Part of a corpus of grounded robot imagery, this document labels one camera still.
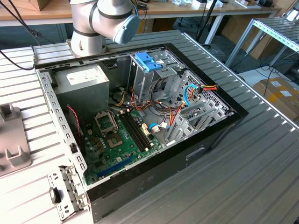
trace wooden desk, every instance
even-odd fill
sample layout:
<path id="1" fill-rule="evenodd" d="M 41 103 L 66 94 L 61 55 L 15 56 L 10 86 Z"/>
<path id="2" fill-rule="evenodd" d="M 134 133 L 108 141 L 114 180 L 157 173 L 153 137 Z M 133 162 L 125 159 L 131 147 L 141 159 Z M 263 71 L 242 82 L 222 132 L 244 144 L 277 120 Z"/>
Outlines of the wooden desk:
<path id="1" fill-rule="evenodd" d="M 236 3 L 230 2 L 224 4 L 222 8 L 215 8 L 212 16 L 217 16 L 212 26 L 205 44 L 210 44 L 221 21 L 225 15 L 238 15 L 238 14 L 270 14 L 269 17 L 274 17 L 280 8 L 263 9 L 246 9 Z M 19 12 L 28 25 L 38 24 L 59 24 L 59 23 L 72 23 L 71 6 L 68 0 L 51 0 L 48 5 L 41 12 L 31 11 L 19 8 Z M 192 17 L 202 16 L 203 8 L 194 7 L 191 4 L 187 6 L 176 6 L 171 1 L 166 3 L 150 2 L 148 4 L 147 19 L 157 18 L 177 18 L 177 17 Z M 139 10 L 139 18 L 144 18 L 144 12 Z M 1 26 L 19 26 L 16 21 L 5 9 L 0 9 L 0 27 Z"/>

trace aluminum workbench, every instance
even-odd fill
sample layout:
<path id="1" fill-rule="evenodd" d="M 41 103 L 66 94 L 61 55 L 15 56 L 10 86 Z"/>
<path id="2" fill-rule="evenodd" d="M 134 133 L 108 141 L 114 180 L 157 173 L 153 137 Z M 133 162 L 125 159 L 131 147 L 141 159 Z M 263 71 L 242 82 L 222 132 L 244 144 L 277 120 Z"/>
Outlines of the aluminum workbench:
<path id="1" fill-rule="evenodd" d="M 293 223 L 299 216 L 299 129 L 187 34 L 136 35 L 111 51 L 171 42 L 226 90 L 249 115 L 213 151 L 131 203 L 103 224 Z M 34 47 L 38 63 L 72 58 L 67 44 Z M 31 48 L 4 51 L 31 65 Z M 0 223 L 60 223 L 46 175 L 67 164 L 34 71 L 0 57 L 0 104 L 20 107 L 32 164 L 0 178 Z M 91 224 L 88 211 L 68 224 Z"/>
<path id="2" fill-rule="evenodd" d="M 296 20 L 288 21 L 285 17 L 252 19 L 239 42 L 236 44 L 235 49 L 226 61 L 226 66 L 230 67 L 253 27 L 259 28 L 260 31 L 246 50 L 247 53 L 249 53 L 258 44 L 263 34 L 270 35 L 284 45 L 284 47 L 272 60 L 270 66 L 279 59 L 287 48 L 290 48 L 295 52 L 299 52 L 299 24 Z"/>

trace metal bracket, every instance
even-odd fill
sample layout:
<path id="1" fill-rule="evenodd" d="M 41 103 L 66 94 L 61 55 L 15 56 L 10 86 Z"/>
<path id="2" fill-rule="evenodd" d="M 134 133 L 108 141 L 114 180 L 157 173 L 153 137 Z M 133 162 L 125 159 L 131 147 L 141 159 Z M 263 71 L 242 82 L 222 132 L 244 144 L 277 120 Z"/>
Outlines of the metal bracket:
<path id="1" fill-rule="evenodd" d="M 57 205 L 61 221 L 65 221 L 88 206 L 82 182 L 73 166 L 58 167 L 47 177 L 52 203 Z"/>
<path id="2" fill-rule="evenodd" d="M 12 104 L 0 105 L 0 143 L 0 176 L 31 164 L 20 109 Z"/>

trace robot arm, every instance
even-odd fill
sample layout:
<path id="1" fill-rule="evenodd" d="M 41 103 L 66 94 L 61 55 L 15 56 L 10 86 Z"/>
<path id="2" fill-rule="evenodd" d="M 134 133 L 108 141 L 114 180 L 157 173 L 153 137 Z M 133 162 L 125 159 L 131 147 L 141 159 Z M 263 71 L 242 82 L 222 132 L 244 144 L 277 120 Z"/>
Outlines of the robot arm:
<path id="1" fill-rule="evenodd" d="M 107 37 L 128 43 L 138 29 L 129 0 L 71 0 L 74 33 L 71 49 L 78 56 L 104 53 Z"/>

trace yellow cable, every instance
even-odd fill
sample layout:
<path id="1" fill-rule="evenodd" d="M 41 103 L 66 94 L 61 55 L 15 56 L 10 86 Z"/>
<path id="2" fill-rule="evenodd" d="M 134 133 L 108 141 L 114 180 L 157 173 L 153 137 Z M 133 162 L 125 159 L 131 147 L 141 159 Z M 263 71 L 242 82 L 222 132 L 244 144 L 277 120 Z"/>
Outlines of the yellow cable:
<path id="1" fill-rule="evenodd" d="M 122 99 L 121 99 L 121 101 L 118 103 L 118 104 L 116 104 L 115 106 L 121 106 L 122 104 L 123 104 L 123 102 L 124 102 L 124 100 L 125 100 L 125 92 L 123 93 L 123 95 L 122 95 Z"/>

